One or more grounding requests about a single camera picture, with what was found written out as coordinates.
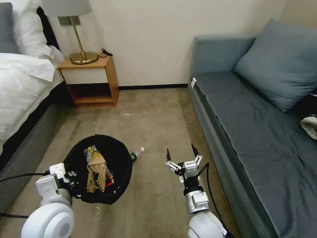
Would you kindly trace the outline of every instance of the plastic bottle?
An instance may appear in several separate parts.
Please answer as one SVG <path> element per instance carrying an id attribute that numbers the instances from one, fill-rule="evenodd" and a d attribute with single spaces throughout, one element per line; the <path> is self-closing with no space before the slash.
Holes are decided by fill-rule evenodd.
<path id="1" fill-rule="evenodd" d="M 131 153 L 130 157 L 132 162 L 136 161 L 137 158 L 141 157 L 141 154 L 145 151 L 145 149 L 143 147 L 141 147 L 141 149 L 138 152 L 135 153 Z"/>

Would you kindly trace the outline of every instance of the beige carpet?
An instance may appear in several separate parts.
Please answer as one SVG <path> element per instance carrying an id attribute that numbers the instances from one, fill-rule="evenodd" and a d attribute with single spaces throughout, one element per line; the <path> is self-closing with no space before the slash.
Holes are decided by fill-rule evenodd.
<path id="1" fill-rule="evenodd" d="M 55 135 L 37 171 L 62 162 L 81 139 L 105 134 L 122 141 L 130 152 L 145 148 L 133 164 L 124 195 L 113 205 L 73 200 L 74 238 L 184 238 L 188 222 L 183 185 L 165 167 L 166 148 L 174 162 L 193 159 L 191 142 L 211 163 L 210 181 L 219 211 L 232 233 L 240 237 L 217 170 L 198 123 L 187 89 L 121 91 L 117 107 L 64 110 Z M 32 178 L 10 212 L 31 214 L 40 204 Z M 205 190 L 207 186 L 203 176 Z M 3 218 L 0 237 L 19 237 L 24 219 Z"/>

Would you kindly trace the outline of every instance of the wooden nightstand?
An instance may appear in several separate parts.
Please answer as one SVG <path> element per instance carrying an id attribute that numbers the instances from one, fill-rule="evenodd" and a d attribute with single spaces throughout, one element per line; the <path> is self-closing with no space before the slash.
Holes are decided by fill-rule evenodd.
<path id="1" fill-rule="evenodd" d="M 112 57 L 90 64 L 73 64 L 66 58 L 58 68 L 76 107 L 116 106 L 119 88 Z"/>

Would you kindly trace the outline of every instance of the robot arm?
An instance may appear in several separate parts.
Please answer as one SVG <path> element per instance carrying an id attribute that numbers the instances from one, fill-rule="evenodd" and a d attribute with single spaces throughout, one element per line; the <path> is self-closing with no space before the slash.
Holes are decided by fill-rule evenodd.
<path id="1" fill-rule="evenodd" d="M 59 183 L 59 180 L 70 183 L 65 177 L 64 164 L 51 166 L 50 173 L 36 181 L 42 196 L 41 206 L 24 223 L 21 238 L 69 238 L 73 231 L 72 198 Z"/>
<path id="2" fill-rule="evenodd" d="M 180 182 L 185 186 L 184 196 L 186 198 L 187 211 L 190 214 L 194 214 L 189 222 L 188 237 L 233 238 L 232 234 L 224 228 L 219 219 L 211 212 L 208 212 L 210 209 L 209 199 L 198 182 L 200 179 L 198 175 L 201 173 L 198 172 L 198 168 L 203 156 L 198 154 L 193 144 L 192 148 L 196 157 L 195 160 L 175 164 L 171 161 L 167 149 L 167 162 L 165 163 L 170 170 L 180 176 Z"/>

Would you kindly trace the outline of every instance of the black trash bin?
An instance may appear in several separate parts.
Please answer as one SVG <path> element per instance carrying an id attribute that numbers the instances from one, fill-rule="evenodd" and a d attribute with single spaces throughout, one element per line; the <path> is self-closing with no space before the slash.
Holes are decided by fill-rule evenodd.
<path id="1" fill-rule="evenodd" d="M 104 192 L 97 189 L 94 193 L 87 193 L 86 190 L 88 170 L 83 150 L 91 145 L 95 145 L 100 151 L 113 173 L 115 182 L 106 187 Z M 70 189 L 71 195 L 87 203 L 113 204 L 125 192 L 132 173 L 132 160 L 126 146 L 105 135 L 90 136 L 78 142 L 66 156 L 64 165 L 67 172 L 74 171 L 77 174 Z"/>

